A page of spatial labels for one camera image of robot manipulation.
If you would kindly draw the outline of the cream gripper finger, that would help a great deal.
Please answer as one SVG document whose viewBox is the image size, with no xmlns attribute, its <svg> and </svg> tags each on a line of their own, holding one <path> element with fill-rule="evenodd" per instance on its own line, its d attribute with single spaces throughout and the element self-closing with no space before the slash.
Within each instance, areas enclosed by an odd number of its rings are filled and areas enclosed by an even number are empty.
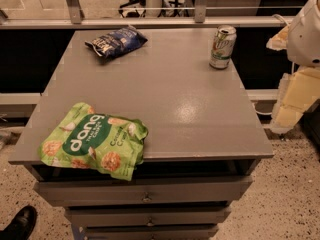
<svg viewBox="0 0 320 240">
<path fill-rule="evenodd" d="M 280 80 L 270 130 L 276 134 L 287 133 L 319 99 L 319 67 L 299 67 L 293 74 L 285 73 Z"/>
<path fill-rule="evenodd" d="M 287 49 L 289 27 L 285 26 L 276 35 L 270 38 L 266 44 L 266 47 L 271 50 L 281 51 Z"/>
</svg>

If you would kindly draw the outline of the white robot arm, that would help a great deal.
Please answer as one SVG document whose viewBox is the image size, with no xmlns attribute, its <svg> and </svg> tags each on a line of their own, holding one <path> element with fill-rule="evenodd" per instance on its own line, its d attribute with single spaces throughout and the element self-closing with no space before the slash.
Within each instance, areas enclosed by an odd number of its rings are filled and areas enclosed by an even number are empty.
<svg viewBox="0 0 320 240">
<path fill-rule="evenodd" d="M 284 73 L 272 110 L 270 130 L 290 131 L 303 114 L 320 98 L 320 0 L 308 0 L 304 7 L 266 47 L 287 51 L 287 58 L 298 65 L 296 72 Z"/>
</svg>

